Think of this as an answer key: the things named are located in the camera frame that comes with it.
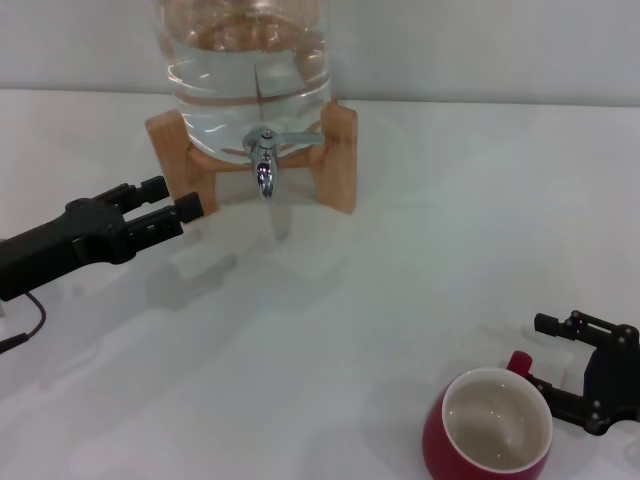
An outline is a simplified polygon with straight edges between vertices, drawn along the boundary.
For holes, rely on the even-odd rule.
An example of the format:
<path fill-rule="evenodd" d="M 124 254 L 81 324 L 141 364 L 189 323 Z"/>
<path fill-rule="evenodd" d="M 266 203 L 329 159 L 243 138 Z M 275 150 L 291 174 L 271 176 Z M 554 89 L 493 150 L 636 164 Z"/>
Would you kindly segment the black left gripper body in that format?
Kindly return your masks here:
<path fill-rule="evenodd" d="M 122 212 L 79 199 L 56 219 L 1 242 L 1 299 L 10 301 L 87 265 L 132 258 Z"/>

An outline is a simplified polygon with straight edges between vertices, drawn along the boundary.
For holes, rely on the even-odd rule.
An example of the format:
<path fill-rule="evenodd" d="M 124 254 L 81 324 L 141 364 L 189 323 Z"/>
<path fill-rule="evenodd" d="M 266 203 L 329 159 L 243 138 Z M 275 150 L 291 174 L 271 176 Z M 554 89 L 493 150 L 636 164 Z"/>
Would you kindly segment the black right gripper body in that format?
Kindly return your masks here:
<path fill-rule="evenodd" d="M 622 421 L 639 421 L 639 331 L 620 325 L 598 335 L 584 373 L 585 431 L 604 435 Z"/>

